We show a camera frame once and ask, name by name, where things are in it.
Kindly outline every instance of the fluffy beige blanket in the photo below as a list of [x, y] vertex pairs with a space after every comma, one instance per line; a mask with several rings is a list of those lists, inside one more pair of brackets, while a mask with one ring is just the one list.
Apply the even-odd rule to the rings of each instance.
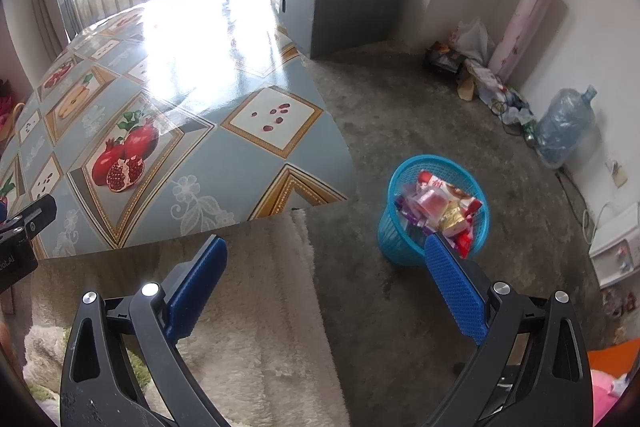
[[[193, 334], [178, 343], [196, 380], [235, 426], [347, 427], [304, 214], [242, 223], [220, 235], [228, 244], [227, 269]], [[85, 291], [107, 298], [160, 281], [207, 236], [43, 262], [31, 282], [34, 325], [25, 339], [25, 379], [59, 392], [63, 328]], [[150, 406], [168, 415], [154, 384], [144, 391]]]

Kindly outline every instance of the electrical outlet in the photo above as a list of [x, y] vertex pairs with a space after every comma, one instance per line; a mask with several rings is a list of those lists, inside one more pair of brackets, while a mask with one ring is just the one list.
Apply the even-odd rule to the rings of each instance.
[[613, 178], [613, 182], [616, 184], [617, 188], [622, 187], [627, 181], [628, 176], [626, 175], [625, 169], [623, 169], [622, 165], [617, 162], [617, 160], [607, 160], [605, 162], [607, 169], [609, 169], [609, 173]]

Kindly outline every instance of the silver screw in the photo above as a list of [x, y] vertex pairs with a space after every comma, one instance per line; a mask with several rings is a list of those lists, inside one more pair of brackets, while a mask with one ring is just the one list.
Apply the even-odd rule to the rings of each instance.
[[558, 290], [556, 292], [556, 301], [562, 302], [562, 303], [567, 303], [567, 302], [569, 302], [569, 295], [567, 295], [567, 293], [563, 292], [562, 290]]
[[494, 284], [494, 291], [500, 295], [507, 295], [511, 291], [511, 287], [506, 282], [500, 282]]
[[156, 283], [148, 282], [144, 286], [142, 286], [142, 295], [146, 297], [152, 297], [156, 293], [158, 293], [159, 289], [160, 289], [160, 286], [158, 286]]
[[87, 292], [82, 296], [82, 302], [84, 302], [84, 304], [91, 304], [97, 298], [98, 294], [96, 292]]

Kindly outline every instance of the blue gripper pad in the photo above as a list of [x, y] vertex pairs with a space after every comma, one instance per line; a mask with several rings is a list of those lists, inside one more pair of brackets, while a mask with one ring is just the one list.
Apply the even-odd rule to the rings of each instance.
[[472, 337], [479, 346], [488, 331], [484, 319], [484, 301], [435, 234], [424, 242], [424, 259], [460, 332]]
[[207, 239], [192, 261], [174, 267], [162, 282], [167, 292], [167, 340], [175, 344], [191, 334], [225, 268], [226, 243], [216, 235]]

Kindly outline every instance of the gold wrapper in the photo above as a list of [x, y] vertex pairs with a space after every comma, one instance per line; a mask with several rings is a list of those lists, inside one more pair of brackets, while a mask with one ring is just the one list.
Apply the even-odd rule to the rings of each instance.
[[464, 232], [467, 227], [465, 216], [462, 213], [462, 209], [460, 209], [460, 202], [451, 201], [440, 219], [440, 231], [445, 237], [453, 237], [460, 232]]

